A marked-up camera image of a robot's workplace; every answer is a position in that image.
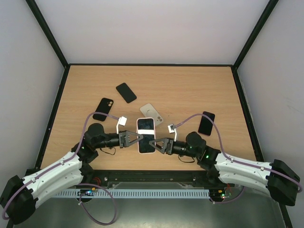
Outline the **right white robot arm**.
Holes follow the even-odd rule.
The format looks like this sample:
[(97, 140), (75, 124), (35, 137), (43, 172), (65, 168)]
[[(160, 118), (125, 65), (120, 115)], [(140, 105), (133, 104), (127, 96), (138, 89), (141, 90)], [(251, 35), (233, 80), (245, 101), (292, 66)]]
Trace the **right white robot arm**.
[(286, 206), (294, 206), (300, 178), (281, 160), (260, 162), (224, 154), (207, 146), (196, 132), (186, 136), (186, 141), (170, 138), (151, 140), (150, 146), (162, 154), (192, 157), (207, 174), (212, 186), (224, 184), (241, 185), (256, 189)]

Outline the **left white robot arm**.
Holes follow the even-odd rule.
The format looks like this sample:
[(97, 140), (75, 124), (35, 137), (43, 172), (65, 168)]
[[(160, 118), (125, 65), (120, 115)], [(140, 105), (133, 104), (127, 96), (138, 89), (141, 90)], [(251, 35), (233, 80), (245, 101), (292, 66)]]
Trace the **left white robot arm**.
[(89, 165), (98, 156), (97, 149), (129, 147), (143, 136), (130, 131), (105, 133), (101, 124), (84, 128), (80, 142), (53, 164), (23, 178), (10, 178), (0, 197), (2, 218), (17, 225), (27, 220), (46, 200), (75, 185), (86, 186), (94, 175)]

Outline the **beige phone case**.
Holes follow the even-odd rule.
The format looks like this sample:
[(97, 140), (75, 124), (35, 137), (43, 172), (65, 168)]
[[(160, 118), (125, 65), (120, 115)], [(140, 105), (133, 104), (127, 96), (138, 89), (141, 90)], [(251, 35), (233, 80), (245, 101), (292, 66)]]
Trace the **beige phone case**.
[(164, 119), (161, 117), (161, 115), (157, 112), (157, 110), (150, 103), (147, 103), (144, 106), (140, 107), (140, 111), (144, 117), (153, 118), (155, 126), (160, 125), (164, 121)]

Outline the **black phone case with cutout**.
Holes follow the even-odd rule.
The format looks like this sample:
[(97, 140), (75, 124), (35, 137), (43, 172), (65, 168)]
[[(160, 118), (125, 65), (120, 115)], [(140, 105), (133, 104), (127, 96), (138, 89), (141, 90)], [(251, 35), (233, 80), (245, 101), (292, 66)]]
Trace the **black phone case with cutout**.
[[(112, 106), (114, 104), (114, 101), (109, 98), (102, 98), (99, 105), (97, 106), (97, 109), (95, 112), (109, 114)], [(94, 114), (93, 119), (104, 122), (107, 118), (107, 115), (103, 114)]]

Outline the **dark red smartphone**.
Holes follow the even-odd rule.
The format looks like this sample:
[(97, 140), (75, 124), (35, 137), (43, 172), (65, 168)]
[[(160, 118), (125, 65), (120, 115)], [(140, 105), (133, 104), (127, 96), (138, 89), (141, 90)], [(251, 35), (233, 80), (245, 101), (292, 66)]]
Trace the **dark red smartphone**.
[(215, 120), (215, 114), (206, 111), (204, 111), (203, 114), (204, 116), (201, 117), (198, 133), (206, 136), (211, 136), (213, 124), (210, 122), (210, 120), (211, 121)]

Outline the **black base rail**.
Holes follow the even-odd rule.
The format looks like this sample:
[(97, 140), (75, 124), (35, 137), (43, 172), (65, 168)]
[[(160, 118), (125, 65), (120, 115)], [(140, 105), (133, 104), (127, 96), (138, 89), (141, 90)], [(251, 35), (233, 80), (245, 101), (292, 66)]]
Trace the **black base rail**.
[(118, 183), (180, 183), (206, 189), (225, 188), (227, 184), (209, 181), (206, 171), (129, 171), (129, 170), (93, 170), (81, 168), (83, 183), (95, 183), (98, 178), (103, 187)]

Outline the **black metal frame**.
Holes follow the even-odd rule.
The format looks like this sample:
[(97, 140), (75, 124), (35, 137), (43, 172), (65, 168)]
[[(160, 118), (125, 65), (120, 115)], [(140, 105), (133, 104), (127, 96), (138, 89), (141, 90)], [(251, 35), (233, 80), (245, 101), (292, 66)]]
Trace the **black metal frame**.
[[(52, 108), (52, 112), (48, 121), (48, 125), (43, 137), (43, 141), (35, 162), (35, 166), (32, 169), (28, 169), (26, 171), (26, 174), (34, 174), (37, 171), (40, 170), (42, 162), (44, 157), (46, 156), (46, 149), (47, 149), (47, 144), (49, 142), (49, 138), (52, 132), (52, 128), (55, 122), (55, 118), (57, 116), (57, 112), (58, 112), (58, 108), (60, 106), (60, 102), (62, 99), (62, 94), (64, 92), (66, 83), (67, 83), (67, 79), (68, 79), (68, 74), (70, 71), (70, 68), (72, 66), (74, 66), (74, 64), (69, 64), (55, 37), (53, 36), (42, 12), (40, 11), (36, 1), (34, 0), (28, 0), (26, 2), (28, 4), (28, 7), (30, 8), (32, 14), (34, 15), (36, 21), (38, 22), (39, 26), (41, 27), (41, 29), (43, 30), (44, 34), (46, 35), (46, 38), (48, 39), (49, 43), (51, 44), (53, 50), (55, 51), (55, 53), (57, 54), (57, 57), (59, 58), (61, 64), (64, 67), (64, 72), (63, 72), (63, 76), (61, 78), (59, 87), (58, 87), (58, 92), (55, 98), (55, 102)], [(275, 6), (277, 5), (277, 1), (276, 0), (271, 0), (268, 2), (268, 4), (266, 5), (262, 15), (260, 16), (257, 24), (255, 25), (252, 33), (250, 34), (245, 46), (243, 47), (240, 55), (238, 56), (236, 63), (233, 65), (224, 65), (224, 64), (124, 64), (124, 63), (103, 63), (102, 66), (109, 66), (109, 67), (140, 67), (142, 69), (146, 69), (146, 68), (170, 68), (170, 67), (204, 67), (204, 68), (229, 68), (231, 70), (231, 76), (234, 79), (234, 83), (235, 83), (235, 87), (236, 87), (236, 91), (238, 94), (238, 98), (239, 98), (239, 103), (242, 107), (242, 112), (244, 115), (244, 120), (246, 122), (247, 125), (247, 130), (248, 130), (248, 134), (252, 143), (252, 148), (255, 154), (255, 159), (258, 162), (262, 162), (264, 161), (264, 157), (259, 145), (259, 141), (256, 135), (256, 131), (253, 125), (253, 121), (252, 121), (252, 117), (249, 111), (249, 106), (247, 104), (247, 102), (245, 101), (245, 92), (243, 90), (243, 87), (241, 85), (241, 81), (238, 75), (238, 67), (240, 66), (241, 62), (243, 61), (245, 55), (247, 54), (247, 52), (249, 51), (251, 45), (253, 44), (253, 42), (255, 41), (255, 39), (257, 38), (260, 30), (262, 29), (262, 27), (264, 26), (264, 24), (266, 23), (266, 21), (268, 20), (270, 14), (272, 13), (272, 11), (274, 10)]]

